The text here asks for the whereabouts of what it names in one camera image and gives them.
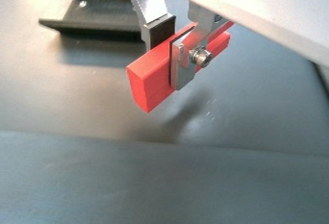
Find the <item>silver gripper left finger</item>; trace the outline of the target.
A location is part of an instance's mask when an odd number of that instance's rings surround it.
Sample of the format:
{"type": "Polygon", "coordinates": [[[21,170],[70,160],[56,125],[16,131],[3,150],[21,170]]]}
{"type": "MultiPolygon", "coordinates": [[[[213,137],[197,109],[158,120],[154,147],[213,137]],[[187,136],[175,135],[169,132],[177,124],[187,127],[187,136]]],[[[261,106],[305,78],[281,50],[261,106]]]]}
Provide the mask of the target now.
{"type": "Polygon", "coordinates": [[[142,40],[152,49],[175,33],[177,17],[167,11],[165,0],[130,0],[139,18],[142,40]]]}

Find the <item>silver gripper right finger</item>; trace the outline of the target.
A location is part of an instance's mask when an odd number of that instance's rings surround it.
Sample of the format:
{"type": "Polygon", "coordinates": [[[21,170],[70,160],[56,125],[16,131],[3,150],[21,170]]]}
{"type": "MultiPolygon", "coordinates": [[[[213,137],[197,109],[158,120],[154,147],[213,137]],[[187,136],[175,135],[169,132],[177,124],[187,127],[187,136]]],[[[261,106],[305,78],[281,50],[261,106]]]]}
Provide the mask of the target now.
{"type": "Polygon", "coordinates": [[[189,3],[187,17],[195,25],[171,42],[171,86],[175,90],[194,79],[197,68],[210,64],[209,39],[223,26],[223,17],[193,2],[189,3]]]}

